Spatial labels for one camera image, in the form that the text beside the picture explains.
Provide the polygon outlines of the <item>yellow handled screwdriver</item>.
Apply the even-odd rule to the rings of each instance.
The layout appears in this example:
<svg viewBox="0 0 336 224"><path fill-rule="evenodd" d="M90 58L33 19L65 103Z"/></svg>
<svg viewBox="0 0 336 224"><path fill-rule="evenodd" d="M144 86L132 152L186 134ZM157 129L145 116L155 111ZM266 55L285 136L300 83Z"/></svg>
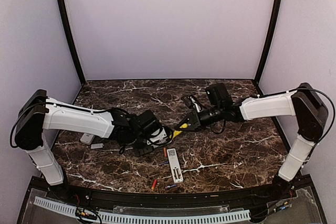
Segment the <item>yellow handled screwdriver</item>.
<svg viewBox="0 0 336 224"><path fill-rule="evenodd" d="M169 134L169 139L173 140L174 138L176 138L178 135L180 135L182 133L182 129L185 129L187 127L188 127L188 124L184 123L180 127L180 130L172 130L171 133Z"/></svg>

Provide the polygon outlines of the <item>red blue battery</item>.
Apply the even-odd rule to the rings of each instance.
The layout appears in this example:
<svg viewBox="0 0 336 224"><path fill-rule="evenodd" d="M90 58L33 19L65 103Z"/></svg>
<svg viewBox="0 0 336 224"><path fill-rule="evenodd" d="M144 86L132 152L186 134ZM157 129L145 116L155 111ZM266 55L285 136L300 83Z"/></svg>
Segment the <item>red blue battery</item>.
<svg viewBox="0 0 336 224"><path fill-rule="evenodd" d="M151 189L152 190L154 190L155 189L155 187L156 187L156 185L157 185L157 179L155 179L154 181L153 181L153 183L152 183L152 186L151 186Z"/></svg>

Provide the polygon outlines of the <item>white button remote control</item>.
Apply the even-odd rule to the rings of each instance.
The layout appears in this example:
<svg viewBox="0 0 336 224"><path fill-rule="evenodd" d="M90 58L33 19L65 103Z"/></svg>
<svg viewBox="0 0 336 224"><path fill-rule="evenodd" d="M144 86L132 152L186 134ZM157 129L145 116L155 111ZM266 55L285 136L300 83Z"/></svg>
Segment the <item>white button remote control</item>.
<svg viewBox="0 0 336 224"><path fill-rule="evenodd" d="M184 181L182 170L180 167L178 155L175 148L171 148L167 150L167 157L172 173L172 178L174 183L182 183Z"/></svg>

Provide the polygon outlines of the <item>plain white slim remote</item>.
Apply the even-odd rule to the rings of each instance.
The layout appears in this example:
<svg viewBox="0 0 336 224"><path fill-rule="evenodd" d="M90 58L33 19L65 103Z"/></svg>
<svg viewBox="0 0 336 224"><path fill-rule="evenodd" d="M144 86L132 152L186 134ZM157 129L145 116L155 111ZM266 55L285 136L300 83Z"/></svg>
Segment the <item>plain white slim remote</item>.
<svg viewBox="0 0 336 224"><path fill-rule="evenodd" d="M95 136L93 134L84 133L80 139L80 142L86 145L91 145Z"/></svg>

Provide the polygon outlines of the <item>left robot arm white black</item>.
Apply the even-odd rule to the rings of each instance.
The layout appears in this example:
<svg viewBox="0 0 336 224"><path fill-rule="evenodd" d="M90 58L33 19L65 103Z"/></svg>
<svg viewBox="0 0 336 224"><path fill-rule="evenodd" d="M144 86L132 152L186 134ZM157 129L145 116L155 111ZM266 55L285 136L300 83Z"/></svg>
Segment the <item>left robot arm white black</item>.
<svg viewBox="0 0 336 224"><path fill-rule="evenodd" d="M122 150L128 145L134 148L159 145L167 138L164 127L150 110L134 115L115 107L83 108L50 98L45 90L37 90L19 111L9 143L30 156L63 201L74 197L74 189L66 183L66 175L46 142L44 130L87 133L116 141Z"/></svg>

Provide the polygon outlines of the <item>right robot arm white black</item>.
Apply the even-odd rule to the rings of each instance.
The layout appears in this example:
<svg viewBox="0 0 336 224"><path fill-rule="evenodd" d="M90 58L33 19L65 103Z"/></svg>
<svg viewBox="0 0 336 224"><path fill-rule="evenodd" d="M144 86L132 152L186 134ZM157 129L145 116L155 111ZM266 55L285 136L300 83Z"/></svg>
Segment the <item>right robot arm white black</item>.
<svg viewBox="0 0 336 224"><path fill-rule="evenodd" d="M184 102L190 108L183 120L175 126L176 131L198 132L217 122L246 122L259 118L271 118L281 137L278 117L294 116L298 131L294 143L288 147L288 155L276 176L277 180L268 188L273 200L280 199L288 191L291 182L301 167L308 162L316 146L331 130L326 127L329 111L320 98L326 96L304 82L299 87L273 94L257 95L234 102L223 83L205 89L212 107L206 108L192 95Z"/></svg>

